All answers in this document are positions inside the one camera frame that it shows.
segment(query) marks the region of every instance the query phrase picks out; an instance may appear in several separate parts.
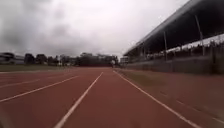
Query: grass field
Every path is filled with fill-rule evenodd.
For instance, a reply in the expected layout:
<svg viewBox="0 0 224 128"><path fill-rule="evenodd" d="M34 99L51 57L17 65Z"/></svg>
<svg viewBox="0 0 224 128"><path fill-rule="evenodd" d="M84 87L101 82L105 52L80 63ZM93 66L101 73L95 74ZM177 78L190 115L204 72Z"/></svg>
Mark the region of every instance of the grass field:
<svg viewBox="0 0 224 128"><path fill-rule="evenodd" d="M58 70L67 67L43 66L43 65L0 65L0 72Z"/></svg>

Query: track lane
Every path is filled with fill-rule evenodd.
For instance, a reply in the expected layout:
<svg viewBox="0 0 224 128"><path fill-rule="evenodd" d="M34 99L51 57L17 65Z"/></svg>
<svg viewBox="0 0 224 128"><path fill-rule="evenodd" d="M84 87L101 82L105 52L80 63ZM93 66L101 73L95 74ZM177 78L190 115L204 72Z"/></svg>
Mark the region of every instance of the track lane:
<svg viewBox="0 0 224 128"><path fill-rule="evenodd" d="M107 69L63 128L192 128Z"/></svg>
<svg viewBox="0 0 224 128"><path fill-rule="evenodd" d="M77 79L0 103L0 115L14 128L51 128L90 86L98 71L79 72Z"/></svg>
<svg viewBox="0 0 224 128"><path fill-rule="evenodd" d="M20 74L4 74L6 76L0 75L0 86L5 86L9 84L24 83L32 81L35 79L44 79L49 77L60 77L62 75L69 75L69 71L60 71L60 72L37 72L37 73L20 73Z"/></svg>

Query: tree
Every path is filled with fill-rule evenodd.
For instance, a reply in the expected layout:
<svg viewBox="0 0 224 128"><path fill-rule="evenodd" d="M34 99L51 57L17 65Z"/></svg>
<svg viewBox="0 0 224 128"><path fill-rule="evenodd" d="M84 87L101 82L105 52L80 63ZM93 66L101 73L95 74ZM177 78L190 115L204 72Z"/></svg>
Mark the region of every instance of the tree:
<svg viewBox="0 0 224 128"><path fill-rule="evenodd" d="M44 64L47 62L47 57L44 54L37 54L36 62L37 64Z"/></svg>
<svg viewBox="0 0 224 128"><path fill-rule="evenodd" d="M35 63L35 58L32 54L26 53L25 58L24 58L25 64L34 64Z"/></svg>

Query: cloud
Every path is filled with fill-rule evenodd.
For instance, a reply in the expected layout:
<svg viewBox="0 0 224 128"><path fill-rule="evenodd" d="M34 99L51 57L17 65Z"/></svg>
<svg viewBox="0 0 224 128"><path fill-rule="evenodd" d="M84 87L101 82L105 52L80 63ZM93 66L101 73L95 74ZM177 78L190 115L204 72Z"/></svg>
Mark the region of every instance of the cloud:
<svg viewBox="0 0 224 128"><path fill-rule="evenodd" d="M0 51L122 55L188 0L1 0Z"/></svg>

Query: white lane line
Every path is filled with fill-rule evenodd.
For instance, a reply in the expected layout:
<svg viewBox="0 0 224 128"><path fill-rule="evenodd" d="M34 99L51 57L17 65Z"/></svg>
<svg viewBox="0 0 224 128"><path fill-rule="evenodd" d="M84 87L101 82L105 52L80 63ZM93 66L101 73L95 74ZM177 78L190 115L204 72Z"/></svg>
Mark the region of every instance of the white lane line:
<svg viewBox="0 0 224 128"><path fill-rule="evenodd" d="M95 85L98 79L103 75L103 72L93 81L93 83L88 87L88 89L79 97L79 99L74 103L74 105L69 109L69 111L62 117L62 119L54 126L54 128L62 128L71 114L75 111L75 109L79 106L85 96L88 94L90 89Z"/></svg>
<svg viewBox="0 0 224 128"><path fill-rule="evenodd" d="M47 78L44 78L44 79L53 79L53 78L57 78L57 77L67 76L67 75L70 75L70 74L71 73L63 74L63 75L59 75L59 76L50 76L50 77L47 77ZM41 79L36 79L36 80L32 80L32 81L24 81L24 82L20 82L20 83L6 84L6 85L0 86L0 89L1 88L6 88L6 87L12 87L12 86L15 86L15 85L34 83L34 82L37 82L37 81L40 81L40 80Z"/></svg>
<svg viewBox="0 0 224 128"><path fill-rule="evenodd" d="M21 83L13 83L13 84L6 84L6 85L2 85L0 86L1 88L5 88L5 87L11 87L11 86L15 86L15 85L20 85L20 84L29 84L29 83L34 83L40 81L40 79L36 79L36 80L32 80L32 81L25 81L25 82L21 82Z"/></svg>
<svg viewBox="0 0 224 128"><path fill-rule="evenodd" d="M9 100L12 100L12 99L15 99L15 98L19 98L19 97L22 97L22 96L25 96L25 95L28 95L28 94L31 94L31 93L34 93L34 92L37 92L37 91L41 91L43 89L47 89L47 88L53 87L55 85L64 83L66 81L72 80L72 79L77 78L77 77L78 76L70 77L70 78L68 78L66 80L63 80L63 81L60 81L60 82L57 82L57 83L54 83L54 84L50 84L50 85L47 85L47 86L44 86L44 87L41 87L41 88L34 89L32 91L24 92L24 93L21 93L21 94L12 96L12 97L8 97L8 98L5 98L5 99L1 99L0 100L0 103L5 102L5 101L9 101Z"/></svg>
<svg viewBox="0 0 224 128"><path fill-rule="evenodd" d="M167 105L165 105L164 103L162 103L161 101L157 100L156 98L154 98L152 95L148 94L147 92L143 91L141 88L139 88L137 85L135 85L134 83L132 83L131 81L129 81L128 79L124 78L122 75L120 75L119 73L113 71L115 74L117 74L119 77L121 77L123 80L125 80L126 82L128 82L129 84L131 84L133 87L135 87L136 89L138 89L139 91L141 91L142 93L144 93L145 95L147 95L149 98L151 98L152 100L154 100L156 103L160 104L161 106L163 106L165 109L167 109L168 111L170 111L171 113L173 113L174 115L176 115L178 118L180 118L181 120L183 120L184 122L188 123L189 125L191 125L194 128L202 128L201 126L195 124L194 122L190 121L189 119L187 119L186 117L182 116L180 113L176 112L175 110L173 110L172 108L168 107Z"/></svg>

